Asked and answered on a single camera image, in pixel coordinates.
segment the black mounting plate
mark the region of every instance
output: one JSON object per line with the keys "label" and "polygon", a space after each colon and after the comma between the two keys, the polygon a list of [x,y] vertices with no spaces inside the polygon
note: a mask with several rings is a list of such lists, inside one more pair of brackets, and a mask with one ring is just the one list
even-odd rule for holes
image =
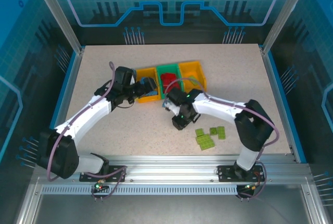
{"label": "black mounting plate", "polygon": [[219,176],[219,182],[258,182],[258,177],[255,175],[255,172],[258,172],[260,175],[260,182],[263,182],[265,180],[264,171],[262,166],[255,165],[253,168],[248,171],[248,176],[245,178],[245,180],[238,179],[235,175],[234,176],[228,176],[228,172],[232,171],[233,165],[229,166],[218,166],[217,167],[217,175]]}
{"label": "black mounting plate", "polygon": [[[112,173],[120,168],[122,168],[123,166],[109,166],[109,173]],[[106,182],[118,182],[119,178],[120,178],[121,172],[116,173],[113,176],[110,176],[109,178],[106,179]],[[97,182],[98,178],[94,178],[91,176],[88,176],[86,174],[80,174],[80,178],[79,181],[80,182]],[[123,176],[123,178],[120,180],[120,182],[124,182],[125,181],[125,175]]]}

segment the blue edge trim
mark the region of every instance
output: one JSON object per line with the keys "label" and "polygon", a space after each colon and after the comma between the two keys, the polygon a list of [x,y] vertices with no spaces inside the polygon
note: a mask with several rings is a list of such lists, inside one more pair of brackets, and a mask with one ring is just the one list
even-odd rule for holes
{"label": "blue edge trim", "polygon": [[303,148],[302,148],[302,144],[301,144],[301,141],[298,137],[296,126],[295,126],[295,123],[293,121],[293,118],[292,118],[292,115],[291,115],[291,112],[290,112],[290,108],[289,108],[289,105],[288,105],[288,102],[287,102],[287,98],[286,98],[286,95],[284,93],[284,90],[283,90],[283,87],[282,87],[282,84],[281,84],[281,80],[280,80],[279,74],[277,72],[277,68],[275,66],[274,58],[273,58],[273,55],[272,55],[271,51],[268,52],[268,58],[270,59],[272,69],[273,69],[273,73],[274,73],[274,78],[276,80],[276,83],[277,83],[277,86],[278,86],[278,89],[279,89],[279,93],[280,93],[281,98],[282,98],[282,103],[283,103],[283,105],[285,107],[285,110],[286,110],[286,113],[287,113],[287,118],[288,118],[288,121],[289,121],[289,124],[290,124],[291,133],[292,133],[293,138],[295,140],[295,145],[296,145],[296,148],[297,148],[297,151],[298,151],[298,155],[300,157],[300,162],[301,163],[306,163],[306,159],[305,159],[304,151],[303,151]]}
{"label": "blue edge trim", "polygon": [[62,100],[63,100],[63,96],[65,95],[65,90],[66,90],[66,87],[67,87],[67,84],[68,84],[70,74],[72,72],[75,57],[76,57],[76,53],[73,52],[71,60],[70,60],[69,65],[68,65],[68,69],[67,69],[67,72],[66,72],[65,79],[62,83],[62,87],[61,87],[60,94],[59,94],[59,97],[58,97],[58,102],[57,102],[56,108],[55,108],[53,116],[52,116],[52,120],[51,120],[51,123],[50,123],[50,128],[51,129],[53,129],[56,125],[57,116],[58,116],[59,111],[60,111],[60,106],[61,106],[61,103],[62,103]]}
{"label": "blue edge trim", "polygon": [[[72,68],[73,68],[75,56],[76,56],[76,53],[73,52],[71,61],[69,63],[68,69],[67,69],[65,79],[64,79],[63,84],[62,84],[62,88],[61,88],[61,91],[60,91],[58,102],[57,102],[57,105],[56,105],[56,108],[54,110],[54,114],[53,114],[53,117],[52,117],[52,120],[51,120],[51,123],[50,123],[50,128],[55,127],[56,119],[57,119],[57,116],[59,114],[60,106],[61,106],[63,96],[65,94],[65,90],[66,90],[66,87],[67,87],[67,84],[68,84],[69,76],[70,76],[70,73],[71,73]],[[291,112],[290,112],[290,108],[289,108],[289,105],[288,105],[288,102],[287,102],[287,98],[284,94],[283,87],[282,87],[282,84],[281,84],[281,81],[280,81],[280,78],[279,78],[279,75],[278,75],[278,72],[277,72],[277,69],[276,69],[276,66],[275,66],[274,58],[273,58],[273,55],[272,55],[271,51],[268,52],[268,57],[270,59],[270,62],[271,62],[272,68],[273,68],[274,77],[275,77],[275,80],[277,82],[277,86],[278,86],[278,89],[279,89],[279,93],[281,95],[282,102],[283,102],[283,105],[284,105],[286,113],[287,113],[287,118],[288,118],[288,121],[289,121],[289,124],[290,124],[291,132],[292,132],[293,138],[295,140],[296,148],[297,148],[297,151],[298,151],[298,154],[299,154],[299,157],[300,157],[300,162],[301,163],[306,163],[304,151],[303,151],[300,139],[299,139],[298,134],[297,134],[296,126],[295,126],[295,123],[293,121],[293,118],[292,118],[292,115],[291,115]]]}

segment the table surface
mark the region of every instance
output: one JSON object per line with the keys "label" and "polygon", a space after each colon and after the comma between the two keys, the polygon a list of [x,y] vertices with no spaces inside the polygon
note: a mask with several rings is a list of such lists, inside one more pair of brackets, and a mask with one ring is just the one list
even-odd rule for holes
{"label": "table surface", "polygon": [[[134,69],[199,60],[209,94],[235,102],[257,100],[280,131],[280,139],[265,153],[290,153],[264,63],[256,44],[113,45],[86,46],[67,119],[111,79],[108,62]],[[225,155],[239,154],[241,142],[235,125],[202,115],[182,131],[172,125],[173,114],[162,101],[117,108],[93,126],[79,143],[79,153],[101,155]],[[215,147],[202,151],[195,129],[224,126],[225,140],[213,136]],[[269,140],[275,137],[272,133]]]}

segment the green block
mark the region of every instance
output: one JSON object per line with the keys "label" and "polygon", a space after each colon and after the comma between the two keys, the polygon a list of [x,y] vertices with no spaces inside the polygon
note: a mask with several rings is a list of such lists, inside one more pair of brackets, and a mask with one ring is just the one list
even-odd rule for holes
{"label": "green block", "polygon": [[217,135],[217,128],[210,128],[209,133],[210,135]]}
{"label": "green block", "polygon": [[200,144],[202,142],[211,141],[212,139],[210,138],[210,135],[204,134],[204,135],[196,137],[196,140],[197,140],[197,143]]}
{"label": "green block", "polygon": [[205,142],[200,143],[201,150],[207,150],[211,147],[215,147],[215,143],[213,142],[212,139],[209,140],[209,141],[205,141]]}
{"label": "green block", "polygon": [[[196,80],[196,78],[195,78],[194,76],[189,76],[188,78],[191,78],[191,79]],[[190,82],[191,82],[194,86],[198,85],[198,83],[195,82],[195,81],[190,81]]]}
{"label": "green block", "polygon": [[203,131],[203,129],[196,129],[196,135],[197,135],[197,136],[204,135],[204,131]]}
{"label": "green block", "polygon": [[224,129],[224,127],[218,126],[217,135],[219,137],[219,140],[224,140],[225,139],[225,129]]}

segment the red object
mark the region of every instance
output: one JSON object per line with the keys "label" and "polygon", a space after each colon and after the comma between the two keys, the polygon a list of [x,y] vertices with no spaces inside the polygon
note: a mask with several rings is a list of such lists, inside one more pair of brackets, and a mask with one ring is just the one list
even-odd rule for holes
{"label": "red object", "polygon": [[181,89],[179,84],[177,82],[175,82],[174,84],[172,84],[170,86],[168,91],[165,91],[165,89],[169,86],[169,84],[171,82],[173,82],[174,80],[176,80],[176,79],[177,79],[177,76],[176,76],[176,74],[173,74],[173,73],[164,73],[164,74],[161,75],[161,80],[162,80],[162,83],[163,83],[163,93],[168,93],[174,87],[176,87],[178,89]]}

